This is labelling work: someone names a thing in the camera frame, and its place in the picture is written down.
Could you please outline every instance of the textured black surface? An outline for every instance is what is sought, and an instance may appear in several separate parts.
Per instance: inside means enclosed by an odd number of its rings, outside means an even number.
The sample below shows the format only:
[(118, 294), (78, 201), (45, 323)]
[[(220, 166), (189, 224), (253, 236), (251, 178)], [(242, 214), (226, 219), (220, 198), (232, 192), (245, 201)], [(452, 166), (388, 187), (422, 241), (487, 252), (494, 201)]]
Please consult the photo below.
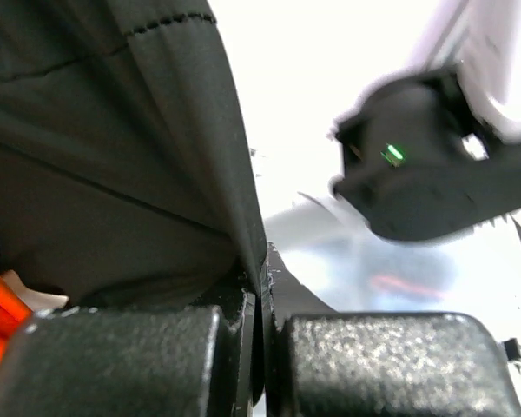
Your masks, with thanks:
[(226, 372), (234, 377), (228, 377), (224, 390), (227, 393), (235, 392), (233, 416), (247, 416), (249, 401), (255, 404), (264, 388), (264, 374), (256, 369), (262, 367), (262, 338), (255, 334), (258, 333), (261, 320), (256, 317), (257, 297), (251, 284), (243, 273), (229, 276), (192, 305), (219, 306), (226, 317), (230, 328), (228, 346), (232, 357)]
[(283, 394), (277, 369), (280, 354), (278, 345), (286, 319), (297, 313), (330, 314), (334, 310), (297, 281), (287, 270), (278, 249), (272, 243), (268, 244), (268, 257), (260, 287), (267, 410), (277, 415)]
[(229, 335), (219, 308), (42, 312), (0, 366), (0, 417), (230, 415)]
[(296, 316), (283, 336), (283, 415), (521, 417), (503, 355), (470, 317)]

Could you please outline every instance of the white plastic part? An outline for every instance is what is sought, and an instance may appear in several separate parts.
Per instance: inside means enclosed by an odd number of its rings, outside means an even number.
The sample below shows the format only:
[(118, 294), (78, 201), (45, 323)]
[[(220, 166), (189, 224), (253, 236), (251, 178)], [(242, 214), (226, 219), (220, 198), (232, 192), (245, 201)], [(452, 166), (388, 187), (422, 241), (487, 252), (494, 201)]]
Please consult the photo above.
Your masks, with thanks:
[(33, 311), (62, 308), (68, 302), (68, 297), (65, 295), (45, 294), (28, 289), (14, 271), (6, 272), (2, 275), (2, 278), (4, 283), (16, 293), (17, 297)]
[(472, 0), (460, 83), (472, 113), (521, 142), (521, 0)]

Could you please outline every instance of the dark gray fabric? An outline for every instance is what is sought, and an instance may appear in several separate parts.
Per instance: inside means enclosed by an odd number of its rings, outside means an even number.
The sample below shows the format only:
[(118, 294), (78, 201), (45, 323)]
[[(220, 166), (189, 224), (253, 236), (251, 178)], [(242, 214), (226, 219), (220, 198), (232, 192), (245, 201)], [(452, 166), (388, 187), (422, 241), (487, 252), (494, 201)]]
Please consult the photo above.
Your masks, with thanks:
[(0, 249), (74, 302), (159, 278), (193, 298), (238, 259), (258, 289), (266, 240), (206, 2), (0, 2)]

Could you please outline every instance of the white backdrop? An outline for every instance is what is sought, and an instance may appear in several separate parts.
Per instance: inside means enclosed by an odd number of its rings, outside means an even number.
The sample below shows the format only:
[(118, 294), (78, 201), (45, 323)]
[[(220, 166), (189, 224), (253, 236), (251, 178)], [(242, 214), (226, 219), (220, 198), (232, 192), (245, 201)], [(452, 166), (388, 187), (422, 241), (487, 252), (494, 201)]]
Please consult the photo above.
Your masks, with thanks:
[(359, 93), (416, 63), (458, 0), (210, 0), (257, 158), (266, 217), (295, 190), (327, 191), (340, 172), (326, 135)]

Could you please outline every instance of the seam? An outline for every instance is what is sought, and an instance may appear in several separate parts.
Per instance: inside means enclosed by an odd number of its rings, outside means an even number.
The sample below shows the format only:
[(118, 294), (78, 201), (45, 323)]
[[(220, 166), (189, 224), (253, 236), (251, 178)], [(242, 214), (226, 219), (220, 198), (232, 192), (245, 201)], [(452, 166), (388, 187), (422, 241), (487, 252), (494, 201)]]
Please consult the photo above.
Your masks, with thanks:
[(125, 203), (132, 205), (134, 207), (137, 207), (139, 209), (148, 211), (150, 213), (154, 213), (165, 219), (170, 219), (170, 220), (179, 222), (181, 224), (185, 224), (186, 226), (194, 228), (195, 230), (201, 230), (210, 235), (216, 235), (216, 236), (222, 236), (222, 237), (228, 238), (227, 233), (220, 231), (217, 228), (208, 226), (206, 224), (197, 222), (195, 220), (188, 219), (187, 217), (185, 217), (183, 215), (178, 215), (176, 213), (172, 213), (171, 211), (167, 211), (164, 208), (157, 207), (153, 204), (149, 204), (147, 202), (139, 200), (138, 198), (135, 198), (131, 195), (127, 195), (127, 194), (124, 194), (123, 192), (119, 192), (114, 189), (111, 189), (105, 185), (101, 185), (99, 182), (95, 182), (84, 176), (78, 175), (73, 172), (69, 172), (66, 169), (57, 167), (56, 165), (54, 165), (50, 162), (46, 162), (38, 157), (25, 154), (22, 150), (13, 148), (10, 145), (0, 142), (0, 150), (2, 150), (5, 153), (8, 153), (10, 155), (17, 156), (18, 158), (24, 160), (25, 162), (32, 162), (33, 166), (37, 166), (38, 168), (40, 168), (42, 170), (46, 170), (49, 173), (56, 174), (56, 175), (62, 177), (62, 179), (64, 179), (64, 180), (70, 180), (72, 182), (78, 183), (79, 185), (89, 187), (90, 189), (93, 189), (96, 192), (102, 193), (104, 195), (108, 195), (110, 197), (115, 198), (116, 200), (125, 202)]
[(149, 22), (147, 24), (144, 24), (143, 26), (137, 26), (137, 27), (133, 28), (132, 30), (128, 30), (127, 32), (124, 32), (123, 35), (126, 38), (129, 38), (132, 36), (137, 36), (137, 35), (141, 35), (143, 33), (147, 33), (150, 30), (158, 29), (161, 26), (170, 26), (172, 24), (187, 23), (187, 22), (194, 21), (194, 20), (199, 21), (199, 22), (216, 24), (216, 18), (207, 13), (195, 13), (195, 12), (179, 13), (177, 15), (166, 16), (160, 20)]
[(54, 65), (50, 65), (49, 67), (45, 69), (38, 69), (31, 72), (24, 72), (19, 74), (14, 74), (13, 76), (0, 76), (0, 83), (9, 83), (21, 79), (28, 79), (28, 78), (40, 78), (43, 76), (47, 76), (51, 72), (55, 72), (58, 70), (62, 70), (66, 67), (69, 67), (71, 65), (82, 63), (84, 61), (88, 61), (94, 58), (99, 57), (109, 57), (114, 56), (118, 54), (119, 52), (122, 52), (123, 50), (127, 49), (128, 39), (131, 37), (135, 37), (138, 35), (141, 35), (143, 33), (147, 33), (151, 30), (158, 29), (162, 26), (169, 26), (172, 24), (179, 24), (179, 23), (189, 23), (191, 21), (199, 21), (199, 22), (205, 22), (215, 25), (216, 24), (216, 18), (212, 15), (206, 14), (206, 13), (195, 13), (195, 12), (189, 12), (189, 13), (179, 13), (172, 16), (163, 17), (159, 20), (146, 23), (142, 26), (136, 26), (132, 30), (128, 30), (123, 33), (123, 37), (126, 38), (126, 42), (123, 43), (120, 46), (117, 46), (113, 48), (111, 51), (105, 52), (105, 53), (88, 53), (83, 56), (76, 56), (74, 58), (71, 58), (67, 61), (64, 61), (62, 63), (57, 63)]

